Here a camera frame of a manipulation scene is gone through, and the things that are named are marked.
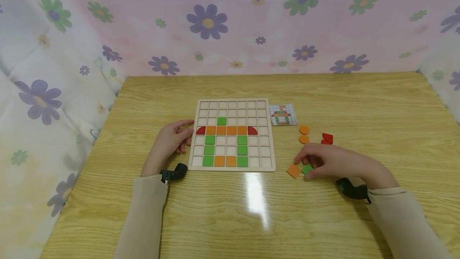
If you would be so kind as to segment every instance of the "left hand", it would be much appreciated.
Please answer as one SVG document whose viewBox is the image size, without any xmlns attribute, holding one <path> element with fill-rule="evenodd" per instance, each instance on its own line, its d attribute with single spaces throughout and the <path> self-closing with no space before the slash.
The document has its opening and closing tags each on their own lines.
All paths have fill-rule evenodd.
<svg viewBox="0 0 460 259">
<path fill-rule="evenodd" d="M 193 128 L 182 128 L 193 124 L 193 119 L 181 120 L 164 126 L 157 135 L 155 143 L 145 160 L 141 177 L 160 174 L 171 154 L 185 153 L 185 144 L 191 145 Z"/>
</svg>

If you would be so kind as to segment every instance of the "black device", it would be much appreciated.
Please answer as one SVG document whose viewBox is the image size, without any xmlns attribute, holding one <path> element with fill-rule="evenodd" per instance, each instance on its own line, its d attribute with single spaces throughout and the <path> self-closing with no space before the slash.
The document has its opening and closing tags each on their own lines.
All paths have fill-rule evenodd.
<svg viewBox="0 0 460 259">
<path fill-rule="evenodd" d="M 168 183 L 171 180 L 181 180 L 187 174 L 188 167 L 184 163 L 179 163 L 174 171 L 163 169 L 161 174 L 161 181 L 163 183 Z"/>
<path fill-rule="evenodd" d="M 340 178 L 335 181 L 335 185 L 346 197 L 357 200 L 365 199 L 367 204 L 371 204 L 366 185 L 354 186 L 348 178 Z"/>
</svg>

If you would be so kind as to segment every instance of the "orange circle tile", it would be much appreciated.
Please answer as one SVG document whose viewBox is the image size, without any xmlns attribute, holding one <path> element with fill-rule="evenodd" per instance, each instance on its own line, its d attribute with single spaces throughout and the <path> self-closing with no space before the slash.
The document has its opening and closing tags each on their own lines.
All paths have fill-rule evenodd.
<svg viewBox="0 0 460 259">
<path fill-rule="evenodd" d="M 302 125 L 299 128 L 301 134 L 308 134 L 310 132 L 310 128 L 306 125 Z"/>
<path fill-rule="evenodd" d="M 307 144 L 307 143 L 310 142 L 310 138 L 308 136 L 306 136 L 306 135 L 300 135 L 299 136 L 299 141 L 302 144 Z"/>
</svg>

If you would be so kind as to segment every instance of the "floral fabric backdrop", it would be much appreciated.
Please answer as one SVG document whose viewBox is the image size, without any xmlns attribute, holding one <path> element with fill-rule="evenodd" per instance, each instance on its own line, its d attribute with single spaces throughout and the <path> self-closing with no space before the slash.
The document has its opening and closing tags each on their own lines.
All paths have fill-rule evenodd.
<svg viewBox="0 0 460 259">
<path fill-rule="evenodd" d="M 460 0 L 0 0 L 0 257 L 39 258 L 126 76 L 423 73 L 460 120 Z"/>
</svg>

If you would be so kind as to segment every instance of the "green square tile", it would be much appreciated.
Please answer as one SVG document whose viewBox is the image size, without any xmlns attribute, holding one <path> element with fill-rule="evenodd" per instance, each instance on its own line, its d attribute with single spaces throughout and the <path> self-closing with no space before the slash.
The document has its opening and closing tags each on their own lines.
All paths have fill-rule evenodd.
<svg viewBox="0 0 460 259">
<path fill-rule="evenodd" d="M 236 165 L 238 167 L 248 167 L 248 157 L 238 156 L 236 160 Z"/>
<path fill-rule="evenodd" d="M 204 156 L 203 157 L 203 166 L 206 166 L 206 167 L 214 166 L 214 156 Z"/>
<path fill-rule="evenodd" d="M 214 155 L 214 145 L 205 145 L 204 146 L 205 155 Z"/>
<path fill-rule="evenodd" d="M 215 144 L 215 143 L 216 143 L 215 135 L 206 135 L 206 137 L 204 137 L 204 144 Z"/>
<path fill-rule="evenodd" d="M 248 147 L 245 145 L 238 145 L 237 148 L 237 155 L 248 155 Z"/>
<path fill-rule="evenodd" d="M 217 125 L 227 125 L 227 117 L 217 117 Z"/>
<path fill-rule="evenodd" d="M 310 172 L 310 170 L 313 170 L 313 167 L 311 167 L 311 165 L 307 164 L 307 165 L 305 165 L 305 167 L 302 169 L 302 173 L 306 175 L 308 172 Z"/>
<path fill-rule="evenodd" d="M 238 145 L 247 145 L 248 137 L 246 135 L 238 135 Z"/>
</svg>

